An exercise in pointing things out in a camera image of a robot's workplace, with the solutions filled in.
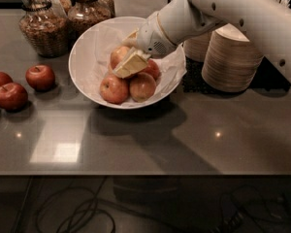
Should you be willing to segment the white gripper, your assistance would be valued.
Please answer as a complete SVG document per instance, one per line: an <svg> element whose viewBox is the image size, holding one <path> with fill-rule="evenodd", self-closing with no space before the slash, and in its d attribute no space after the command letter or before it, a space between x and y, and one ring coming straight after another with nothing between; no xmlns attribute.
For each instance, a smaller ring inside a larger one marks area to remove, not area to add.
<svg viewBox="0 0 291 233"><path fill-rule="evenodd" d="M168 39L162 29L158 12L150 15L139 29L123 39L122 45L131 48L113 69L113 73L122 79L144 70L150 56L167 56L178 47Z"/></svg>

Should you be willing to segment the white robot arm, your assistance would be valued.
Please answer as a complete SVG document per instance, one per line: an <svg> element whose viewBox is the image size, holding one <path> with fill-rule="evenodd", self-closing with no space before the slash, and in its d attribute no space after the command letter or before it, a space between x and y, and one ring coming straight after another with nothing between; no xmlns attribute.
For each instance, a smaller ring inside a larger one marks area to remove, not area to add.
<svg viewBox="0 0 291 233"><path fill-rule="evenodd" d="M156 58L230 23L291 80L291 9L274 0L172 0L123 40Z"/></svg>

